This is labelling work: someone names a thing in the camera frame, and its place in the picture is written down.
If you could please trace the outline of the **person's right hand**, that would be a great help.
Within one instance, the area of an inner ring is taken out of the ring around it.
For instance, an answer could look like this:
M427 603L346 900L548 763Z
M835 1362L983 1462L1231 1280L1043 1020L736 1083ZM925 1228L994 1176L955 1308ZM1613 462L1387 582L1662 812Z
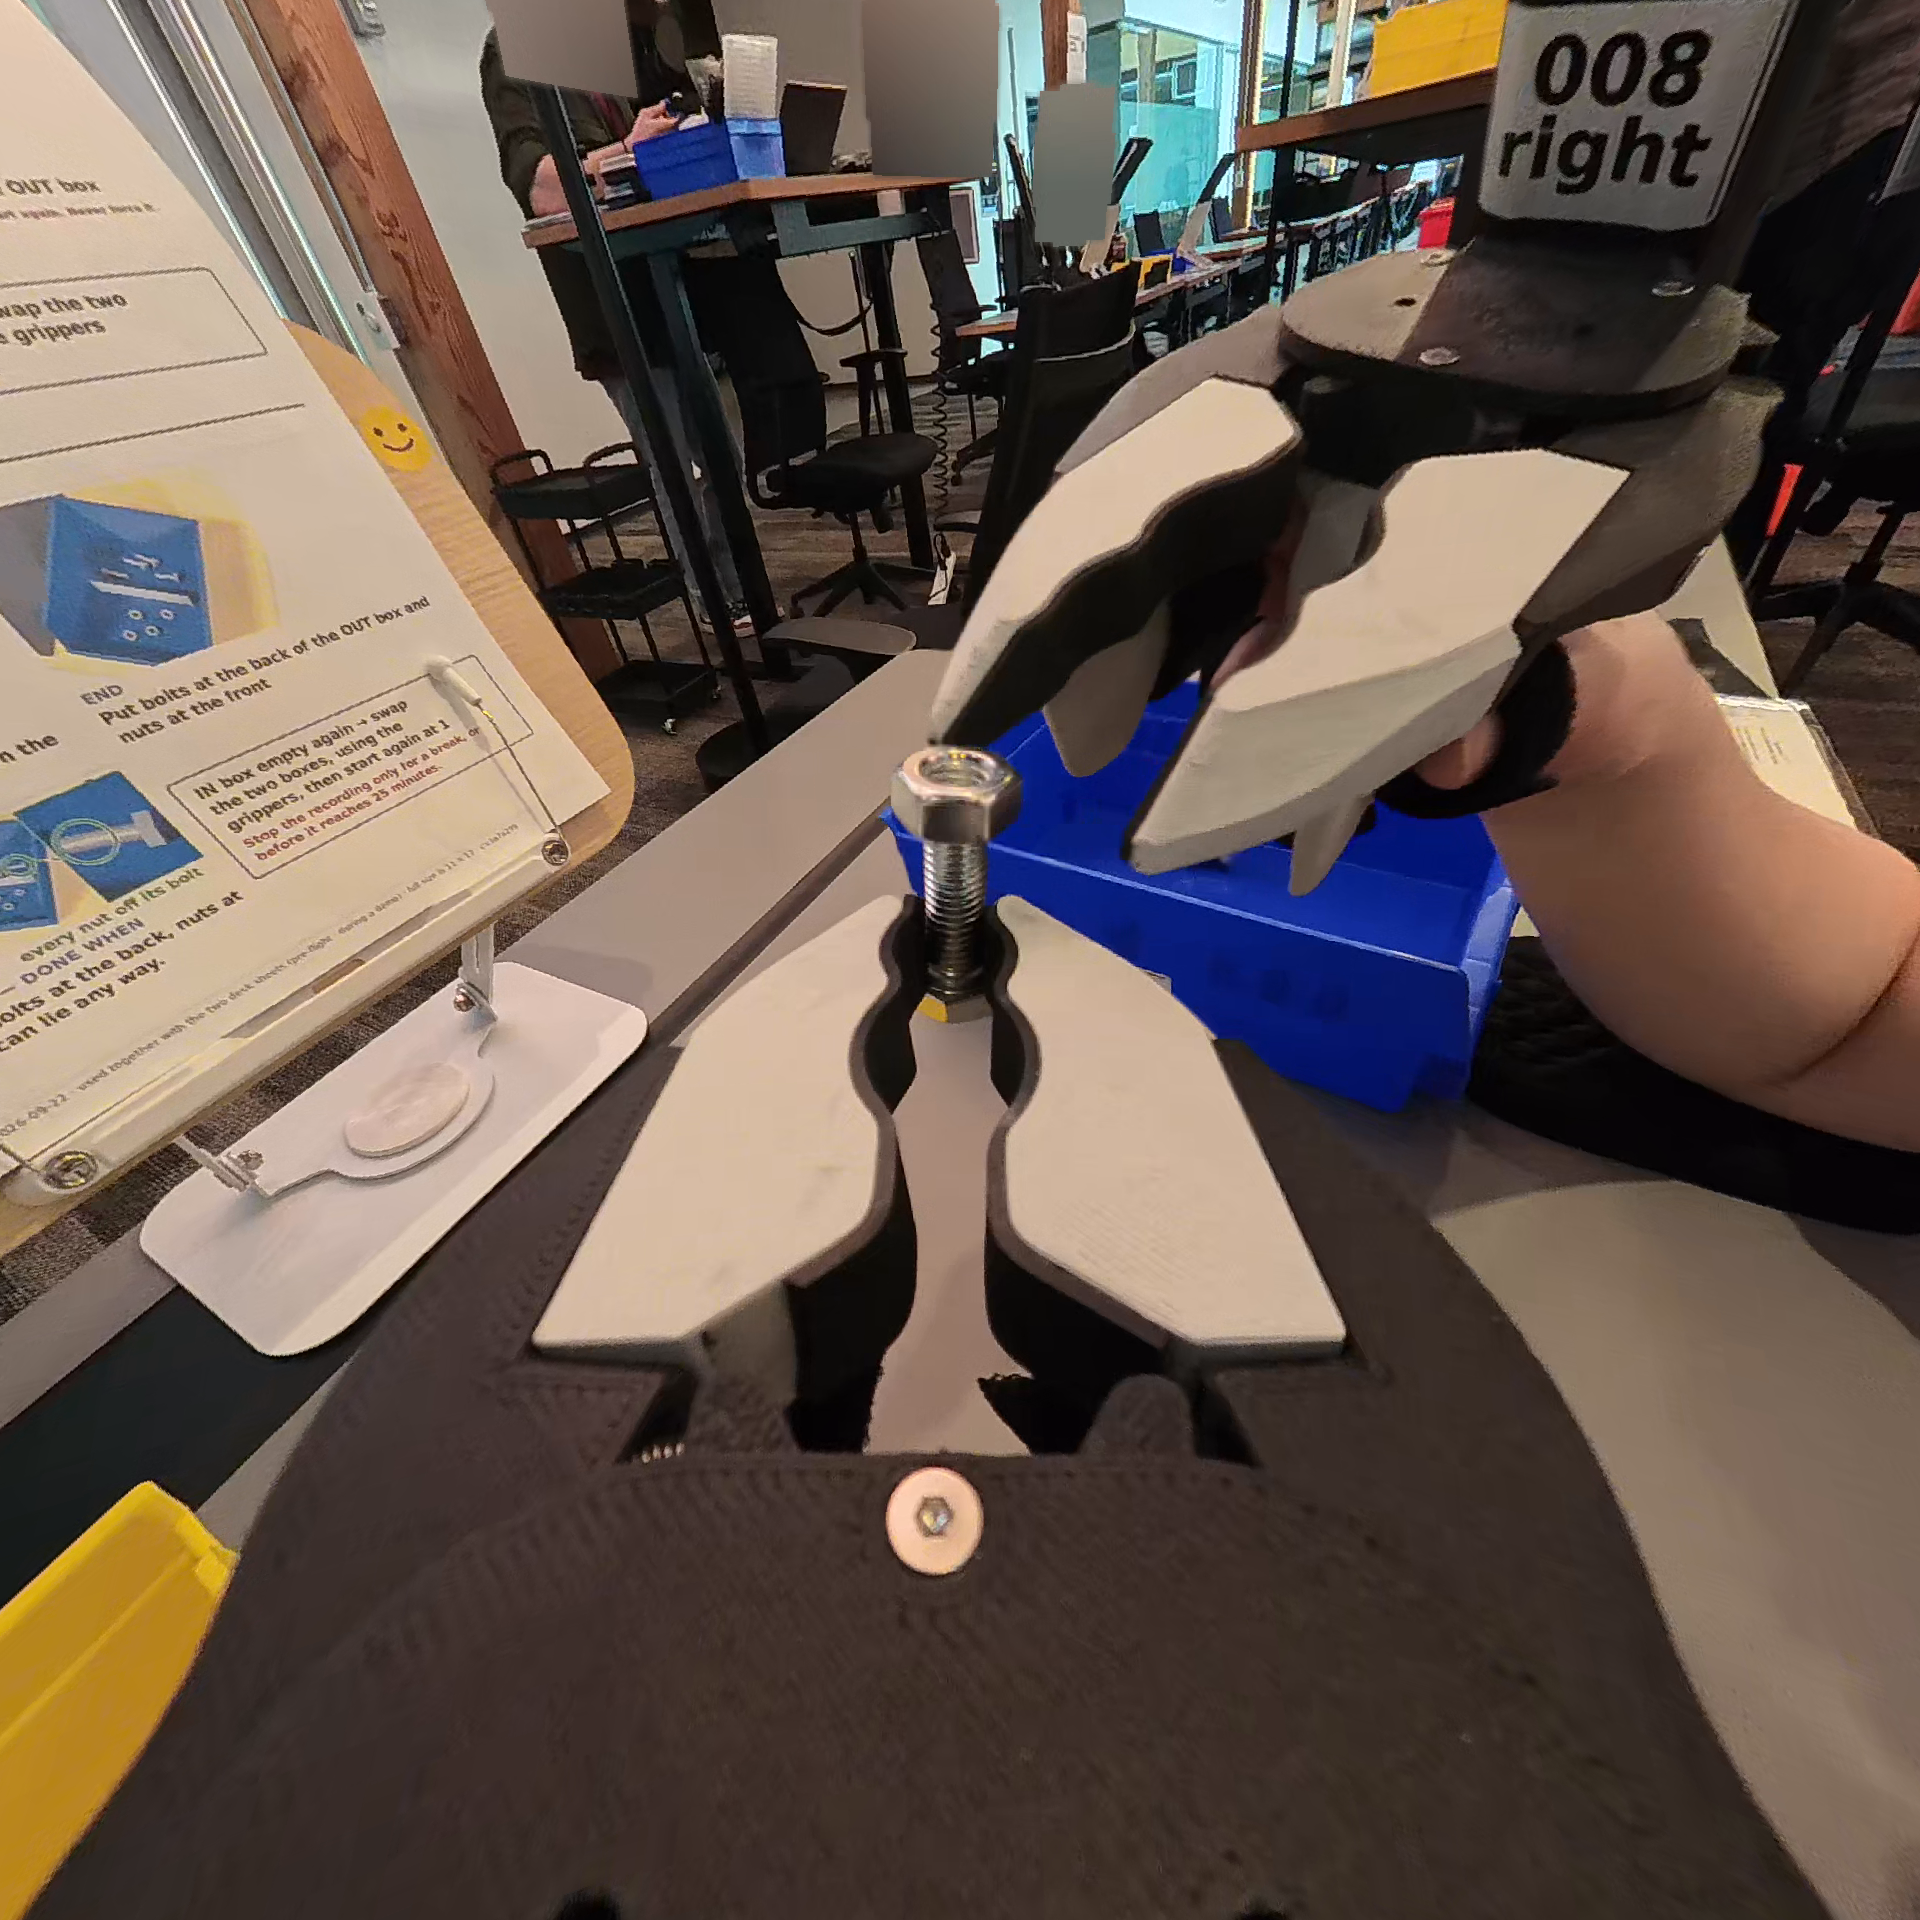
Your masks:
M1694 809L1743 774L1722 707L1656 613L1560 644L1572 720L1540 792L1478 817L1549 948L1613 956L1656 921L1691 856Z

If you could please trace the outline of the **yellow storage crate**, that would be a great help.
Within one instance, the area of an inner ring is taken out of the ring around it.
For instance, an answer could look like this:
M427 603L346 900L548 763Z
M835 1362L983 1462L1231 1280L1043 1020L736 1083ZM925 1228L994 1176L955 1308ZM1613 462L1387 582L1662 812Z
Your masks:
M1396 4L1375 24L1366 99L1496 68L1506 3Z

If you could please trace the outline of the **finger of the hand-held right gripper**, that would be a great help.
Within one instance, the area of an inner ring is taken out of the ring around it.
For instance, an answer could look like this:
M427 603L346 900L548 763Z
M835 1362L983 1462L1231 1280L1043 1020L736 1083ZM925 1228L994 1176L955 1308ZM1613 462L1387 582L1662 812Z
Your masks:
M1372 796L1492 709L1519 659L1519 613L1624 477L1547 448L1398 473L1372 556L1309 590L1284 642L1207 698L1127 861L1175 874L1290 835L1286 888L1312 891Z
M1277 398L1277 332L1218 332L1096 414L979 590L927 742L987 749L1051 710L1076 774L1125 748L1162 672L1226 640L1242 668L1352 568L1352 489L1317 472Z

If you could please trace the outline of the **yellow plastic bin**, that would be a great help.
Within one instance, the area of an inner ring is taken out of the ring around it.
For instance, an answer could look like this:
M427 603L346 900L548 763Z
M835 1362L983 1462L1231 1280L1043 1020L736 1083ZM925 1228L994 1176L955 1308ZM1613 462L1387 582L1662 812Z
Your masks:
M2 1611L2 1916L38 1897L152 1739L236 1552L142 1481Z

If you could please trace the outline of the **printed instruction sheet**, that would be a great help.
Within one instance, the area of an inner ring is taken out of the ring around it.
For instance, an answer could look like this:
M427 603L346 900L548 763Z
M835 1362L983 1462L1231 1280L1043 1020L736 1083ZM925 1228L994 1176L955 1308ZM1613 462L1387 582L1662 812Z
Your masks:
M204 205L4 4L4 1176L88 1187L607 793Z

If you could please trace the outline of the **steel bolt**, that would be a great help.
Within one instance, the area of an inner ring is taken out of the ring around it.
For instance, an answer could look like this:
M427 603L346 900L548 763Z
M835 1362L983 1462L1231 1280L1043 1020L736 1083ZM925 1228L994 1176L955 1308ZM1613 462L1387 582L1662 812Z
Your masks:
M983 1018L989 958L989 850L924 837L922 916L925 988L918 1013L939 1025Z

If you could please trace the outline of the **white paper sheet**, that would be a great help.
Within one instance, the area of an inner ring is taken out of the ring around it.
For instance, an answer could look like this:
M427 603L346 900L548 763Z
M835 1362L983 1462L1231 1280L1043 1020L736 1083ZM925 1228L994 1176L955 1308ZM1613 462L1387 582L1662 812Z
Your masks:
M1774 793L1826 821L1880 835L1808 704L1722 692L1716 707L1741 756Z

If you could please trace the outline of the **wooden high desk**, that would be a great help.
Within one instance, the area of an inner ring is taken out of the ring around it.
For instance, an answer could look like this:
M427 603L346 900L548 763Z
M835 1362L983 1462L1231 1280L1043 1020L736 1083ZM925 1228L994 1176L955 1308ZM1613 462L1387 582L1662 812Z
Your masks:
M698 466L710 477L722 514L722 547L743 587L758 661L783 670L789 668L786 642L774 635L781 610L765 577L756 523L736 472L728 417L687 305L684 260L704 250L765 259L853 257L880 357L880 419L896 430L911 430L914 414L896 313L894 248L954 232L950 184L939 177L872 174L750 179L602 210L575 153L562 152L554 162L567 210L548 210L528 222L522 229L522 242L542 257L568 253L582 260L594 309L628 381L634 409L644 420L646 436L661 438L655 448L661 492L675 504L675 514L684 517L687 564L722 648L726 680L747 734L747 756L760 756L773 748L773 734L734 633L704 517L691 497L691 462L679 458L670 438L655 368L636 330L622 266L638 259L655 289L664 361L677 372L679 396L687 405L687 432L699 453Z

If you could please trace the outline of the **black office chair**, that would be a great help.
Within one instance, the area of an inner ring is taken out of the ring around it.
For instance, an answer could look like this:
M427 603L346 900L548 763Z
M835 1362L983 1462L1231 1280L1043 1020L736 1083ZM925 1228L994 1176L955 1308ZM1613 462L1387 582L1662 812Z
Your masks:
M1119 272L1067 289L1021 291L1015 363L999 409L979 529L960 574L960 610L968 613L986 592L1067 448L1134 376L1139 281L1141 268L1127 264Z
M1918 514L1918 370L1884 363L1888 337L1914 297L1903 274L1895 272L1848 352L1816 379L1794 424L1787 489L1743 578L1743 601L1758 625L1812 619L1812 633L1780 677L1782 696L1797 692L1852 627L1868 627L1910 649L1918 644L1916 590L1880 578L1893 539ZM1831 536L1864 504L1878 512L1878 526L1842 577L1774 582L1798 536Z
M829 442L826 385L819 372L760 372L736 379L743 468L751 504L768 512L806 512L839 521L853 541L843 568L794 592L794 618L827 618L855 592L866 606L908 610L894 578L872 560L861 521L892 529L892 499L936 462L932 438L880 432Z

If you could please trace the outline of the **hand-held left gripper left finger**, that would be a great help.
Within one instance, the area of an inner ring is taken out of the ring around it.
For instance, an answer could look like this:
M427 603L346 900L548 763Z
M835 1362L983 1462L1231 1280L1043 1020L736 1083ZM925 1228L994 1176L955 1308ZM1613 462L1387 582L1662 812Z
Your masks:
M882 897L699 1025L534 1326L542 1355L778 1403L876 1378L914 1302L896 1106L918 966L922 909Z

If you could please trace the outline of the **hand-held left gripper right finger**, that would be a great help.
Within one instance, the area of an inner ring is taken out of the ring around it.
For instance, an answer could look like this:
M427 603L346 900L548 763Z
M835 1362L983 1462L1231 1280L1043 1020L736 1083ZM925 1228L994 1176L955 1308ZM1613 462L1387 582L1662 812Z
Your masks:
M997 900L989 1318L1021 1364L1326 1357L1347 1326L1211 1034L1151 973Z

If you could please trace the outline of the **blue plastic bin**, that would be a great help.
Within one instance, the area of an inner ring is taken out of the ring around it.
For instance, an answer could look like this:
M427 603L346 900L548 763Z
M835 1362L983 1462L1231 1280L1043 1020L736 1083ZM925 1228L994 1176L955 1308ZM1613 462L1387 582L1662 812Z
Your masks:
M1151 701L1118 756L1072 774L1043 718L992 742L1021 787L983 849L980 989L992 1073L1019 1108L1050 1088L1141 1120L1198 1092L1204 1026L1270 1073L1383 1113L1460 1097L1519 902L1478 818L1387 804L1306 897L1264 842L1139 874L1119 842L1195 718L1195 680Z

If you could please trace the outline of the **brown wooden post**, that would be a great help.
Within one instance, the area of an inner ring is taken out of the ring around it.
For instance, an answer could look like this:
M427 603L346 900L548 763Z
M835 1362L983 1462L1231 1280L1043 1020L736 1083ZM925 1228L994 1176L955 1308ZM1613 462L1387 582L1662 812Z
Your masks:
M515 523L493 500L491 466L523 448L523 438L343 9L334 3L234 9L316 153L375 294L399 325L399 368L454 477L528 585L579 572L582 563L555 526Z

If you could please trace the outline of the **steel hex nut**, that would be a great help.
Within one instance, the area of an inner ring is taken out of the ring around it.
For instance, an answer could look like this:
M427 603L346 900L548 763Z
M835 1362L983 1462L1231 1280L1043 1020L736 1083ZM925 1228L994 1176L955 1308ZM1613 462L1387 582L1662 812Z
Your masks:
M986 849L1018 822L1021 777L994 752L927 742L899 763L892 809L927 846Z

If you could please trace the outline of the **person's right forearm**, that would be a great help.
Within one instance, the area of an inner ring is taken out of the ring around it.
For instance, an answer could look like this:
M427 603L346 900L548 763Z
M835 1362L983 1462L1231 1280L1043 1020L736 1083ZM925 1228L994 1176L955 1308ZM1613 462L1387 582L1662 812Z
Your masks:
M1824 1133L1914 1152L1916 867L1743 768L1696 804L1696 861L1647 929L1613 956L1547 954L1574 997L1660 1068Z

